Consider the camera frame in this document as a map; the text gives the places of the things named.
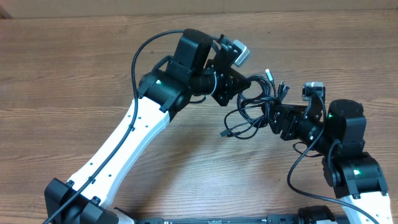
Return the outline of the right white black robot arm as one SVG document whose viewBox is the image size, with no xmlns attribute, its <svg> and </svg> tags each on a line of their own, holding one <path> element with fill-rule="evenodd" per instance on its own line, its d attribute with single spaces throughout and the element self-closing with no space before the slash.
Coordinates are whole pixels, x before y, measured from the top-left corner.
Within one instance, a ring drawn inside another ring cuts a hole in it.
<svg viewBox="0 0 398 224">
<path fill-rule="evenodd" d="M 306 145 L 287 174 L 288 186 L 300 195 L 336 203 L 350 223 L 392 223 L 391 200 L 379 163 L 364 151 L 366 117 L 363 106 L 352 100 L 335 100 L 325 106 L 323 97 L 306 97 L 308 106 L 269 103 L 263 106 L 273 133 L 285 141 Z M 292 174 L 310 151 L 322 157 L 323 175 L 334 197 L 300 190 Z"/>
</svg>

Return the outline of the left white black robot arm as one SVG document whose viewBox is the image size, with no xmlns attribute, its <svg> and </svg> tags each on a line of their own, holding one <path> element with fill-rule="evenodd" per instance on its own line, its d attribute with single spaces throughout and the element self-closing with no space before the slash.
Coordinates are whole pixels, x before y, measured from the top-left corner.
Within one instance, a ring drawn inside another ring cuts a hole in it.
<svg viewBox="0 0 398 224">
<path fill-rule="evenodd" d="M 247 89 L 249 82 L 238 68 L 249 54 L 242 42 L 224 35 L 181 30 L 174 54 L 133 81 L 133 101 L 97 153 L 66 182 L 48 184 L 47 223 L 133 223 L 133 217 L 112 206 L 131 167 L 193 96 L 212 96 L 226 106 Z"/>
</svg>

